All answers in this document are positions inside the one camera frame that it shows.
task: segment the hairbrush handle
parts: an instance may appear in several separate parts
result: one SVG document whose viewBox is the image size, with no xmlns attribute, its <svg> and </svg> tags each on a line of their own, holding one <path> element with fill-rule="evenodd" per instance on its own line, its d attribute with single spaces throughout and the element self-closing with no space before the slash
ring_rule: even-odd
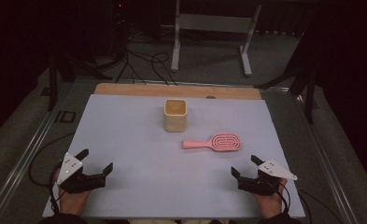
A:
<svg viewBox="0 0 367 224">
<path fill-rule="evenodd" d="M 183 141 L 183 148 L 212 147 L 211 142 Z"/>
</svg>

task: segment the pink hairbrush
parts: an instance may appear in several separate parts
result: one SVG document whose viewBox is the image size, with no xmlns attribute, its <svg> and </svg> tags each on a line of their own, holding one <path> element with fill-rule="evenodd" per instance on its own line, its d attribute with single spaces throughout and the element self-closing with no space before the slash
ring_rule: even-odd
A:
<svg viewBox="0 0 367 224">
<path fill-rule="evenodd" d="M 215 134 L 207 142 L 183 141 L 183 148 L 211 147 L 216 151 L 236 151 L 241 148 L 241 140 L 233 133 Z"/>
</svg>

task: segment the gray floor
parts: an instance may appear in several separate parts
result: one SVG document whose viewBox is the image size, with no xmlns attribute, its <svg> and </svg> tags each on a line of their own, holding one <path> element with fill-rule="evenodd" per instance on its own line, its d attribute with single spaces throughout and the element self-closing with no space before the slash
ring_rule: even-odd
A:
<svg viewBox="0 0 367 224">
<path fill-rule="evenodd" d="M 156 71 L 172 84 L 183 83 L 253 86 L 279 76 L 294 51 L 299 39 L 286 35 L 254 35 L 249 47 L 253 76 L 245 77 L 238 55 L 238 46 L 245 40 L 236 35 L 228 41 L 194 41 L 196 33 L 182 41 L 179 70 L 171 73 L 160 64 Z M 173 41 L 165 36 L 161 41 L 145 41 L 139 36 L 128 49 L 154 55 L 165 52 L 172 55 Z M 129 56 L 135 72 L 148 84 L 162 84 L 149 62 Z M 169 70 L 171 59 L 166 63 Z M 116 80 L 123 64 L 105 71 Z M 120 82 L 130 83 L 133 72 L 127 68 Z M 40 148 L 61 136 L 73 132 L 79 122 L 88 97 L 103 80 L 79 75 L 76 82 L 60 81 L 61 98 L 56 110 L 48 112 L 48 97 L 40 96 L 48 86 L 48 72 L 39 77 L 38 87 L 29 94 L 0 129 L 0 223 L 36 223 L 48 199 L 48 193 L 32 184 L 26 174 L 27 167 L 19 166 L 20 159 L 33 157 L 30 149 Z M 367 175 L 348 139 L 323 97 L 316 89 L 314 125 L 309 125 L 302 111 L 302 104 L 285 93 L 291 80 L 279 83 L 278 88 L 262 91 L 261 96 L 269 106 L 281 145 L 290 169 L 300 179 L 296 186 L 305 189 L 325 203 L 345 223 L 367 223 Z M 74 123 L 47 123 L 56 111 L 74 111 Z M 49 169 L 65 153 L 72 135 L 49 145 L 34 164 L 34 176 L 46 180 Z M 325 207 L 304 195 L 313 223 L 339 223 Z M 255 219 L 237 220 L 239 223 L 256 223 Z M 105 223 L 89 219 L 90 223 Z M 309 223 L 308 217 L 303 223 Z"/>
</svg>

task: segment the dark background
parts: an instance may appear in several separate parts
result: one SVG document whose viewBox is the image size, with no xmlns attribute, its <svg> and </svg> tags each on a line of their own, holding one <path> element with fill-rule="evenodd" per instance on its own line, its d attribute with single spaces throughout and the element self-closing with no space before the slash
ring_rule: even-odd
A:
<svg viewBox="0 0 367 224">
<path fill-rule="evenodd" d="M 228 1 L 227 5 L 225 2 L 182 1 L 181 8 L 196 12 L 199 4 L 206 4 L 208 11 L 203 13 L 247 15 L 240 6 L 250 5 L 248 1 Z M 260 34 L 303 35 L 291 59 L 294 66 L 306 63 L 308 57 L 302 57 L 303 54 L 327 49 L 319 60 L 317 84 L 323 88 L 367 171 L 367 0 L 345 1 L 342 7 L 330 3 L 315 7 L 311 2 L 315 1 L 269 3 L 261 10 L 257 30 Z M 123 3 L 124 8 L 116 8 L 118 3 Z M 110 16 L 111 8 L 117 10 L 114 16 Z M 161 38 L 160 24 L 174 24 L 174 12 L 175 3 L 170 0 L 151 4 L 140 0 L 97 4 L 88 0 L 0 1 L 0 126 L 48 67 L 45 35 L 52 36 L 80 60 L 93 62 L 94 55 L 121 50 L 116 45 L 110 52 L 104 44 L 111 32 L 119 33 L 116 21 L 126 19 L 138 29 Z"/>
</svg>

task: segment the metal frame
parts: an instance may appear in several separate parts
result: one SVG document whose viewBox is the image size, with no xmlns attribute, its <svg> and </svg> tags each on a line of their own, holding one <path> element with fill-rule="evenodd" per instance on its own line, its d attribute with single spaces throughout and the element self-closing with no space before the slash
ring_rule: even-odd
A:
<svg viewBox="0 0 367 224">
<path fill-rule="evenodd" d="M 250 40 L 255 31 L 256 22 L 260 11 L 261 6 L 256 6 L 252 18 L 180 14 L 180 0 L 176 0 L 175 45 L 174 52 L 172 54 L 172 71 L 177 71 L 179 67 L 180 29 L 221 31 L 247 34 L 247 41 L 245 42 L 244 46 L 239 47 L 239 51 L 245 71 L 245 76 L 250 77 L 252 75 L 252 70 L 250 68 L 249 58 L 247 56 L 247 49 L 249 48 Z"/>
<path fill-rule="evenodd" d="M 163 84 L 163 82 L 154 81 L 151 84 Z M 196 86 L 223 86 L 223 87 L 244 87 L 239 85 L 212 85 L 212 84 L 196 84 L 196 83 L 179 83 L 181 85 L 196 85 Z M 18 161 L 16 166 L 11 171 L 10 175 L 7 178 L 7 181 L 5 182 L 4 186 L 0 190 L 0 217 L 3 215 L 4 210 L 6 209 L 10 199 L 12 198 L 15 190 L 17 189 L 18 185 L 21 182 L 21 179 L 23 178 L 24 174 L 27 171 L 27 168 L 29 166 L 29 163 L 35 153 L 38 151 L 41 143 L 43 142 L 43 139 L 45 138 L 49 127 L 52 123 L 52 121 L 55 119 L 57 110 L 60 106 L 60 103 L 63 101 L 64 97 L 69 93 L 70 88 L 72 85 L 64 85 L 63 90 L 60 92 L 61 100 L 59 103 L 55 106 L 55 108 L 48 113 L 48 115 L 44 118 L 43 122 L 41 123 L 40 127 L 38 128 L 35 136 L 32 139 L 32 142 L 29 144 L 29 146 L 26 148 L 24 153 L 21 156 L 21 159 Z M 272 87 L 268 90 L 259 90 L 260 92 L 280 92 L 280 93 L 286 93 L 288 88 L 278 88 L 278 87 Z M 318 161 L 321 166 L 321 169 L 326 177 L 326 180 L 329 183 L 329 186 L 331 188 L 332 194 L 334 196 L 334 200 L 336 201 L 341 215 L 344 219 L 344 222 L 346 224 L 356 224 L 359 223 L 358 219 L 353 211 L 353 208 L 351 207 L 351 204 L 346 197 L 346 193 L 343 189 L 342 184 L 338 180 L 337 174 L 334 172 L 334 169 L 332 168 L 332 163 L 328 159 L 328 156 L 326 155 L 326 151 L 321 145 L 318 134 L 314 127 L 308 123 L 308 120 L 306 119 L 303 112 L 303 99 L 301 96 L 297 97 L 296 99 L 293 99 L 293 101 L 296 104 L 297 110 L 299 110 L 301 113 L 301 116 L 299 119 L 302 120 L 302 122 L 305 124 L 307 130 L 309 131 L 309 134 L 311 136 L 311 139 L 313 143 L 315 144 L 315 152 L 318 156 Z"/>
</svg>

